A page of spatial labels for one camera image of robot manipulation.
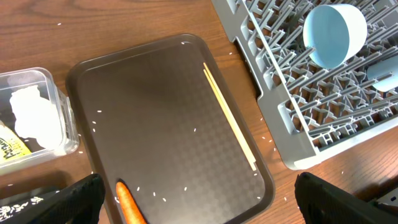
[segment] orange carrot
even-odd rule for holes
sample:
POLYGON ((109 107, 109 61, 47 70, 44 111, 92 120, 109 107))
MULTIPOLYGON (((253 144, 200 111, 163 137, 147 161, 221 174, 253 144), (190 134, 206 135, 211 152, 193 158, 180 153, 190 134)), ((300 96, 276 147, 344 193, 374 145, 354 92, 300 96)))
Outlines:
POLYGON ((120 206, 122 207, 127 224, 146 224, 129 189, 124 183, 118 182, 116 184, 116 193, 119 197, 120 206))

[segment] gray dish rack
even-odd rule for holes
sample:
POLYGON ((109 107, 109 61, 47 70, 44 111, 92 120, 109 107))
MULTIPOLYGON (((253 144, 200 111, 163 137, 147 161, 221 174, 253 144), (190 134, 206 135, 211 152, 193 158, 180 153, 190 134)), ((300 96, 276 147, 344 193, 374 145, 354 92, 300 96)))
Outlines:
POLYGON ((366 69, 398 55, 398 24, 383 19, 398 4, 375 10, 376 0, 212 0, 229 41, 237 42, 261 91, 257 99, 284 164, 308 169, 398 125, 398 92, 372 87, 366 69), (368 23, 363 48, 325 70, 305 49, 305 17, 321 4, 352 4, 368 23))

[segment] textured tray surface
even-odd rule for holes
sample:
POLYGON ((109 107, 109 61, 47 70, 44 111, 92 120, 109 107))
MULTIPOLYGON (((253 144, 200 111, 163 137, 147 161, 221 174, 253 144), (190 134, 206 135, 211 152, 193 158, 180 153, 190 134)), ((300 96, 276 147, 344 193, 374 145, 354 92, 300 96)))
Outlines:
POLYGON ((83 62, 71 71, 68 91, 95 171, 106 181, 113 222, 123 220, 114 199, 118 179, 149 223, 242 222, 271 204, 272 179, 198 37, 180 35, 83 62), (256 171, 203 62, 251 147, 256 171))

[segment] wooden table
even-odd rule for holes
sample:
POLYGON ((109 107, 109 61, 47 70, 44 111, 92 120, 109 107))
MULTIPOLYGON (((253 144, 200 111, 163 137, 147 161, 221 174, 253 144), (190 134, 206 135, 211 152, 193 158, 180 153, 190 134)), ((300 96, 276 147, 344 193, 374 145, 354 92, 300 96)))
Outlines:
MULTIPOLYGON (((210 0, 0 1, 0 72, 44 67, 66 93, 65 79, 76 63, 181 33, 196 34, 208 44, 275 180, 274 203, 251 223, 303 223, 294 197, 301 171, 286 168, 274 150, 249 70, 227 40, 210 0)), ((307 171, 369 200, 397 182, 396 131, 307 171)), ((73 154, 0 177, 0 198, 44 185, 65 187, 90 173, 81 144, 73 154)), ((100 223, 108 222, 103 211, 100 223)))

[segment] clear plastic container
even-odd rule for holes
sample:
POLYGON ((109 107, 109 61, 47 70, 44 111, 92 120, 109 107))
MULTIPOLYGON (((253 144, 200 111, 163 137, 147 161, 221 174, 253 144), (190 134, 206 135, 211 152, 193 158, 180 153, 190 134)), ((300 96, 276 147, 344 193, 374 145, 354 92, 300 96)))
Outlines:
POLYGON ((44 68, 0 73, 0 121, 10 129, 6 134, 0 133, 0 155, 3 156, 0 175, 70 154, 79 145, 69 99, 58 90, 51 73, 44 68), (19 157, 5 159, 11 144, 1 135, 13 135, 11 131, 30 154, 21 156, 23 153, 20 153, 19 157))

